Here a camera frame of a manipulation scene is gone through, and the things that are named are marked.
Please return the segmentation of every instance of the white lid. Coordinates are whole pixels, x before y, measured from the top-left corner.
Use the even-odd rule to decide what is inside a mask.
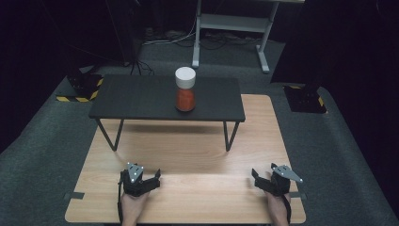
[[[176,85],[181,89],[191,89],[196,83],[196,71],[192,68],[181,67],[176,70]]]

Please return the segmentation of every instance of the robotic hand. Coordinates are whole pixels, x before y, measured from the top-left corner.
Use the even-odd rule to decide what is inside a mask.
[[[288,222],[290,222],[291,205],[287,198],[285,198],[284,194],[290,192],[290,179],[299,183],[303,183],[303,180],[287,166],[278,167],[276,164],[272,163],[271,169],[273,170],[273,173],[270,180],[260,177],[258,172],[256,172],[255,169],[252,169],[252,176],[255,178],[255,186],[274,196],[282,197],[284,205],[287,208],[287,219]]]
[[[161,170],[159,169],[154,177],[143,181],[144,167],[137,164],[127,163],[127,169],[120,173],[120,181],[118,185],[123,184],[123,191],[131,196],[139,197],[144,193],[156,189],[161,185],[159,178],[161,177]],[[122,207],[120,202],[120,191],[118,196],[118,213],[120,215],[120,223],[123,222]]]

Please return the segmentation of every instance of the white desk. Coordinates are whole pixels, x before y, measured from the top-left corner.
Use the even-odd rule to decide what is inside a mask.
[[[197,30],[196,30],[196,40],[194,43],[192,67],[197,68],[200,66],[201,28],[236,30],[236,31],[263,33],[262,43],[261,45],[256,46],[256,52],[259,56],[259,60],[262,65],[262,71],[264,73],[269,73],[270,70],[267,64],[266,56],[264,54],[264,47],[266,46],[266,42],[269,38],[270,30],[272,29],[273,21],[276,16],[279,2],[303,3],[304,0],[270,1],[271,3],[273,3],[273,8],[268,18],[250,18],[250,17],[215,15],[215,14],[205,14],[205,13],[202,14],[201,2],[202,0],[199,0],[197,5]]]

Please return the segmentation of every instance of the orange liquid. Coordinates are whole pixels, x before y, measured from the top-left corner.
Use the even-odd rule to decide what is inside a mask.
[[[190,111],[196,106],[194,90],[178,89],[176,95],[176,107],[181,111]]]

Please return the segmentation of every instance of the wooden table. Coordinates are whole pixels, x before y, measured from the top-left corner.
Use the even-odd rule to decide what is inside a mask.
[[[220,122],[127,121],[117,152],[109,152],[97,129],[74,190],[84,197],[71,199],[66,220],[119,222],[120,172],[134,162],[145,167],[143,179],[162,171],[161,187],[151,192],[141,223],[270,223],[251,169],[266,177],[270,163],[290,163],[269,97],[244,94],[242,100],[247,119],[231,152],[220,138]],[[104,127],[115,136],[119,121],[104,120]],[[297,191],[295,182],[291,191]],[[292,222],[304,222],[299,198],[292,199],[292,209]]]

